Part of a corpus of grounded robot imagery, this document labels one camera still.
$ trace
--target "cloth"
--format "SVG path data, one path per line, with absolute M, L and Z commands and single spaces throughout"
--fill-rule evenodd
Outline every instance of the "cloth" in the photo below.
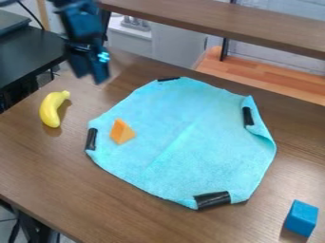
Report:
M 254 125 L 244 126 L 250 107 Z M 116 144 L 109 132 L 122 119 L 136 137 Z M 101 168 L 163 199 L 198 209 L 197 195 L 228 192 L 247 200 L 276 154 L 276 144 L 251 96 L 190 78 L 153 81 L 135 90 L 88 128 L 98 129 L 86 153 Z

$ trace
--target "black tape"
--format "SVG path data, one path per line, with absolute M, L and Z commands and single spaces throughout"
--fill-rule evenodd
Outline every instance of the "black tape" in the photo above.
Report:
M 252 111 L 250 107 L 243 107 L 242 108 L 242 115 L 244 118 L 244 126 L 246 125 L 254 125 L 253 117 L 252 117 Z
M 158 82 L 164 82 L 164 81 L 171 81 L 171 80 L 178 80 L 181 77 L 172 77 L 172 78 L 165 78 L 165 79 L 159 79 Z
M 90 128 L 86 136 L 85 150 L 96 150 L 96 136 L 98 130 L 96 128 Z
M 198 209 L 204 209 L 212 206 L 220 206 L 222 204 L 230 203 L 230 195 L 228 192 L 219 192 L 211 194 L 202 194 L 194 196 L 197 201 Z

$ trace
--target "yellow banana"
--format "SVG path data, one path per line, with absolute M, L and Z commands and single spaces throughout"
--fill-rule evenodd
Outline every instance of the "yellow banana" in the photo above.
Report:
M 42 101 L 39 115 L 42 122 L 50 127 L 60 126 L 60 118 L 57 109 L 64 100 L 70 97 L 70 92 L 51 92 Z

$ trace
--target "floor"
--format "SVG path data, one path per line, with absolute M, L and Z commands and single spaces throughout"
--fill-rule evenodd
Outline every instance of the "floor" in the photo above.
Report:
M 12 227 L 15 223 L 15 215 L 0 206 L 0 243 L 8 242 Z M 19 231 L 15 243 L 28 243 L 22 231 Z M 60 243 L 74 243 L 74 241 L 61 235 Z
M 195 69 L 233 82 L 325 105 L 325 77 L 228 56 L 219 61 L 221 47 L 212 47 Z

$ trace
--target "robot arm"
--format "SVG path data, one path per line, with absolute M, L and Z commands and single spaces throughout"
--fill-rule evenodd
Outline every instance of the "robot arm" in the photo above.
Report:
M 66 54 L 78 78 L 91 74 L 95 84 L 109 78 L 109 54 L 102 45 L 103 27 L 93 0 L 48 0 L 67 33 Z M 0 7 L 16 0 L 0 1 Z

